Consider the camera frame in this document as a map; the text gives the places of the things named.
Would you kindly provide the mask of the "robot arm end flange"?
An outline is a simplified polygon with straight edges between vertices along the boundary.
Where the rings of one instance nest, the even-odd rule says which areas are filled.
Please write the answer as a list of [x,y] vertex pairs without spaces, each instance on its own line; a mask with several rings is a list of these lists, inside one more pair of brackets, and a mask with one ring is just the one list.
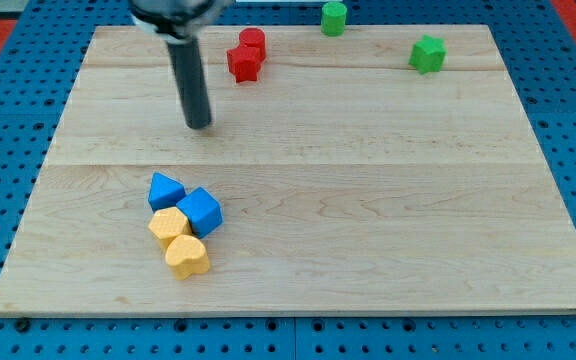
[[171,43],[183,43],[213,24],[234,0],[128,0],[134,24]]

